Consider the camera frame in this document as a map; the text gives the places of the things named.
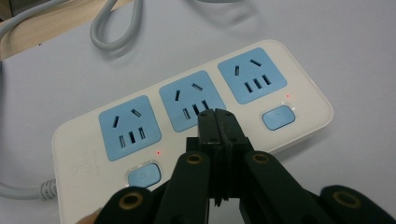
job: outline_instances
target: blue outlet panel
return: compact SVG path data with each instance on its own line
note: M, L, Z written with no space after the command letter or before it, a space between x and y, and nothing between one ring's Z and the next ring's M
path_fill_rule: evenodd
M147 96L139 96L102 112L99 122L110 161L148 147L162 138Z
M260 48L220 63L219 70L241 105L287 85L270 57Z
M225 109L218 91L206 71L194 73L160 88L166 112L175 132L198 123L197 115L207 109Z

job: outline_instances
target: power cord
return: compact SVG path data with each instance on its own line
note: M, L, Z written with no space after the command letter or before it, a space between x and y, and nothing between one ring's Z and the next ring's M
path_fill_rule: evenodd
M23 11L22 13L18 14L17 16L13 17L12 19L5 21L4 25L0 28L0 40L3 39L4 35L17 26L22 21L32 17L40 12L46 11L50 8L57 7L60 4L68 2L69 0L51 0L47 3L41 4L36 7L32 7L28 10Z
M40 186L35 189L15 188L7 184L0 183L0 196L17 200L52 200L57 196L56 181L55 179L48 180L40 184Z
M117 1L118 0L108 0L91 25L91 41L97 48L104 51L113 51L126 46L134 39L139 27L140 18L142 15L143 0L134 0L134 14L132 16L131 24L129 25L125 34L122 35L118 40L109 43L102 39L102 37L99 35L100 28L102 27L104 21L108 18L109 14L111 13L111 8L114 7Z

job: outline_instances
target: white power strip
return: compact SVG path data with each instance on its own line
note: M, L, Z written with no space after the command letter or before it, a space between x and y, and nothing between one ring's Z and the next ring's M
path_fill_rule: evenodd
M280 43L267 40L191 69L63 124L53 136L62 223L118 190L167 181L196 114L235 114L256 150L289 147L332 120L332 107Z

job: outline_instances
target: table surface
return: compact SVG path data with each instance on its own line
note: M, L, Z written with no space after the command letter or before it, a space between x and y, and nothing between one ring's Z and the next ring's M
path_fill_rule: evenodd
M118 0L114 9L132 0ZM1 41L1 59L30 49L92 20L106 0L71 0L22 22Z
M125 4L113 13L104 30L108 39L124 32L132 8ZM90 42L92 17L21 53L12 50L17 48L11 43L17 39L15 30L1 45L7 59L0 89L0 180L32 187L53 178L51 137L64 122L242 47L275 39L290 50L334 110L332 122L320 133L276 156L304 188L319 193L326 186L345 185L396 217L395 9L392 0L226 5L150 0L144 2L137 39L113 53ZM38 20L33 32L21 31L15 46L35 39L42 29L60 29L70 17L61 10L53 13L63 19ZM242 223L236 210L237 200L211 207L210 223ZM0 219L60 223L56 201L0 198Z

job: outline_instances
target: power switch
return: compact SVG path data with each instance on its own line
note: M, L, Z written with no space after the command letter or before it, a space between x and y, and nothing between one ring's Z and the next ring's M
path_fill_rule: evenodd
M154 163L134 170L128 175L128 182L131 187L148 188L160 182L160 180L160 169Z
M286 105L277 107L262 115L262 121L271 131L293 123L295 119L293 111Z

